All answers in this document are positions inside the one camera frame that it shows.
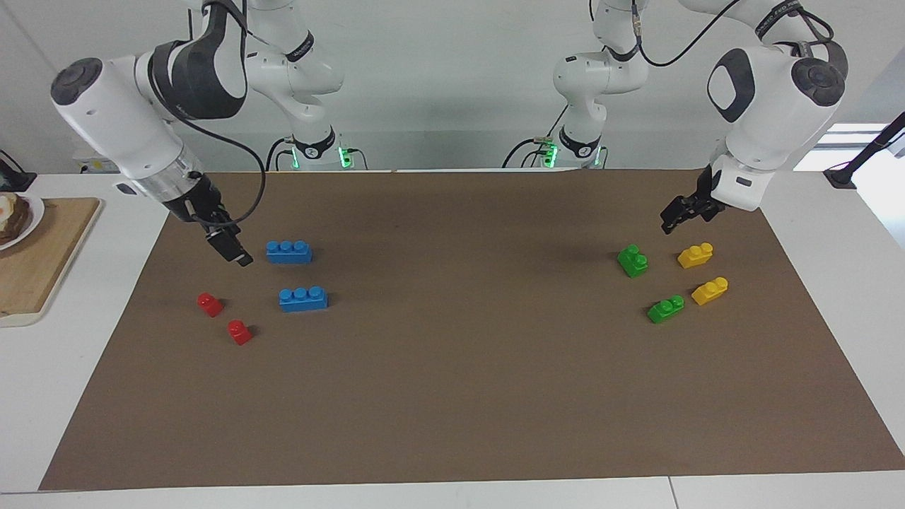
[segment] white backdrop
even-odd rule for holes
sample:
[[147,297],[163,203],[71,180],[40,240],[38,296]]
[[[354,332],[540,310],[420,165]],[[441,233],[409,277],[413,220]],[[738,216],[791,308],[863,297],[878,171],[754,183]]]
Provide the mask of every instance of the white backdrop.
[[[842,115],[902,47],[899,0],[809,0],[830,22],[851,60]],[[599,49],[583,0],[300,1],[317,36],[347,71],[325,98],[347,144],[372,167],[497,167],[528,135],[547,132],[563,101],[552,85],[557,59]],[[672,57],[709,18],[658,0],[645,13],[655,59]],[[71,131],[52,108],[53,75],[86,56],[140,53],[186,35],[177,0],[0,0],[0,146],[29,168],[72,170]],[[648,85],[606,100],[604,144],[611,167],[689,168],[706,162],[726,125],[705,85],[729,48],[756,43],[732,20]],[[255,94],[234,119],[208,122],[265,151],[288,133],[275,106]],[[210,169],[251,169],[217,142],[187,136]]]

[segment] wooden cutting board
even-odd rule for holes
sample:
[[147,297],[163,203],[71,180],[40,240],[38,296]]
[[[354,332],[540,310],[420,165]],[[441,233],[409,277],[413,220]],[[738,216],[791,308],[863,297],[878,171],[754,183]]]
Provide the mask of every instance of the wooden cutting board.
[[41,319],[95,217],[97,198],[44,200],[44,217],[22,242],[0,251],[0,327]]

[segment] toy block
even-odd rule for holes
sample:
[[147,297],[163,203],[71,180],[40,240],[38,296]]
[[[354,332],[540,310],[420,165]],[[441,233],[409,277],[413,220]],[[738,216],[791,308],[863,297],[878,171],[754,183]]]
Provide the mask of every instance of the toy block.
[[673,295],[668,301],[656,303],[647,312],[647,316],[651,319],[651,322],[661,323],[672,318],[683,309],[685,309],[685,299],[682,299],[679,295]]
[[214,318],[224,309],[223,303],[216,300],[210,293],[202,293],[198,295],[198,307],[207,313],[207,316]]
[[248,330],[248,327],[245,327],[241,320],[229,322],[229,335],[233,336],[233,340],[239,346],[251,341],[253,337],[252,332]]
[[647,256],[638,252],[637,245],[629,245],[619,253],[619,264],[629,277],[638,277],[647,272]]
[[704,243],[693,245],[679,255],[679,264],[683,269],[690,269],[698,265],[704,265],[713,257],[713,245]]
[[310,290],[298,288],[294,291],[286,289],[280,292],[280,307],[283,312],[302,312],[327,309],[327,292],[319,286]]
[[295,243],[271,240],[267,243],[267,259],[272,264],[310,264],[311,257],[311,247],[301,240]]
[[725,277],[718,277],[709,283],[699,286],[698,289],[691,294],[691,298],[694,299],[694,302],[698,303],[699,306],[702,306],[719,299],[719,297],[721,297],[728,289],[729,281],[727,281]]

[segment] yellow lego brick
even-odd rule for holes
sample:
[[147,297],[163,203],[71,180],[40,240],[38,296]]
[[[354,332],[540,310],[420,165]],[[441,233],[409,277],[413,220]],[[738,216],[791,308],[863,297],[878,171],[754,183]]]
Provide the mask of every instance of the yellow lego brick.
[[699,286],[698,289],[691,294],[691,298],[694,299],[694,302],[698,303],[699,306],[702,306],[719,299],[719,297],[728,289],[729,281],[727,281],[725,277],[718,277],[709,283]]
[[679,255],[679,264],[683,269],[690,269],[698,265],[706,264],[713,257],[713,246],[704,243],[693,245]]

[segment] green indicator light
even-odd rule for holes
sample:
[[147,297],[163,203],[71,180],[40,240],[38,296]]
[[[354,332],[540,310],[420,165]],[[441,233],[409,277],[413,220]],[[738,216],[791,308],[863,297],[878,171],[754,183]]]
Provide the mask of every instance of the green indicator light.
[[348,151],[339,147],[339,162],[343,169],[352,168],[352,158],[348,155]]
[[547,168],[553,168],[557,164],[557,154],[559,153],[559,147],[556,145],[550,145],[547,150],[547,154],[544,155],[544,166]]

